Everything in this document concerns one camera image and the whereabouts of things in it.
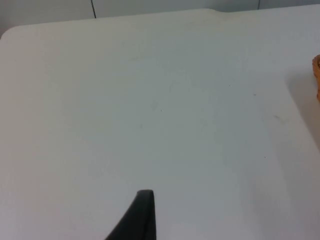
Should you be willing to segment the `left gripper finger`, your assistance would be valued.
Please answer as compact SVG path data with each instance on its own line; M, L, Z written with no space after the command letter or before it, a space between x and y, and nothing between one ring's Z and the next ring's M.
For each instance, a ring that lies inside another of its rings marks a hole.
M108 240L156 240L155 196L151 189L139 190Z

